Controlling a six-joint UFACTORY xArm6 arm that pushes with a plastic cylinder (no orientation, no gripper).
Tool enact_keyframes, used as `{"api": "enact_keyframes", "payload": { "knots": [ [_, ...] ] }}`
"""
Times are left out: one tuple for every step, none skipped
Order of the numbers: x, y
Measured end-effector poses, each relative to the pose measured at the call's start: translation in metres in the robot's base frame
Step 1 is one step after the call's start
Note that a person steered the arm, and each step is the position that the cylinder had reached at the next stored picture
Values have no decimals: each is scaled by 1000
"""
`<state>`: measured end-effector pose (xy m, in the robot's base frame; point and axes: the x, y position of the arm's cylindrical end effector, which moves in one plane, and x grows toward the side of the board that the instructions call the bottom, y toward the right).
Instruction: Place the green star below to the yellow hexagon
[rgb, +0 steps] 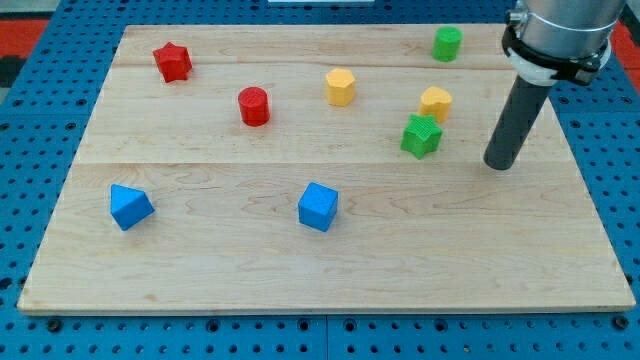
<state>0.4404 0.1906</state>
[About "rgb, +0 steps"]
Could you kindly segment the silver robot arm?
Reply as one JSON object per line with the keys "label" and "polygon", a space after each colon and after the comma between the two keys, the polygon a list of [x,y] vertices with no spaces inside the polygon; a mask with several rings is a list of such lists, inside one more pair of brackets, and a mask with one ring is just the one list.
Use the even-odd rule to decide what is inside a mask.
{"label": "silver robot arm", "polygon": [[607,64],[625,0],[518,0],[505,15],[502,47],[518,76],[536,86],[590,84]]}

